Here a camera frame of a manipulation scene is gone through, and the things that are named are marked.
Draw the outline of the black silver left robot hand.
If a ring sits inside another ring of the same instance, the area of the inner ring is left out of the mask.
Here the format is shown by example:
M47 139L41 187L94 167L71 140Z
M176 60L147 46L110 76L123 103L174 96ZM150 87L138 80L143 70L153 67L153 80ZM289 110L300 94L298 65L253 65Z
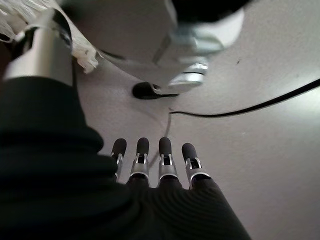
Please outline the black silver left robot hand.
M248 240L210 176L191 189L168 173L151 188L135 172L118 183L100 155L72 76L20 76L0 92L0 237L3 240Z

